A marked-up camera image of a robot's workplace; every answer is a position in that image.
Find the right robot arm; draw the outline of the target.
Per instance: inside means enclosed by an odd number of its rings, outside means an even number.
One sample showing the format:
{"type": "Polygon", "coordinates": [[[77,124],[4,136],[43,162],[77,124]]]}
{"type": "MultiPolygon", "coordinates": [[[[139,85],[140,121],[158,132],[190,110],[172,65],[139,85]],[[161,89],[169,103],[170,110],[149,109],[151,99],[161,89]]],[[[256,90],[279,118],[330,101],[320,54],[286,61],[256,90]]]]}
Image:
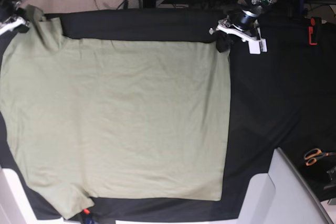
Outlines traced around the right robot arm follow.
{"type": "Polygon", "coordinates": [[[29,21],[26,18],[25,11],[19,5],[20,2],[1,0],[1,36],[18,27],[23,30],[29,29],[29,21]]]}

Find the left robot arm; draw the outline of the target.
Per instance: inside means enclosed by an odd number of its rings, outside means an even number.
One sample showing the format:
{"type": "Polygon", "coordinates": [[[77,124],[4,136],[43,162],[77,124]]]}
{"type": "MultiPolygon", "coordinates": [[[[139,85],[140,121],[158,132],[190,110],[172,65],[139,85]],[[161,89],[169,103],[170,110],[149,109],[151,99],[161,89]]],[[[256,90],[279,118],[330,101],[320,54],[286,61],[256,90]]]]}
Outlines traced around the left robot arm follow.
{"type": "Polygon", "coordinates": [[[248,43],[249,53],[259,55],[267,52],[266,39],[261,36],[258,17],[269,10],[277,0],[244,0],[245,4],[230,10],[226,17],[218,21],[216,28],[210,28],[209,33],[223,32],[239,37],[248,43]]]}

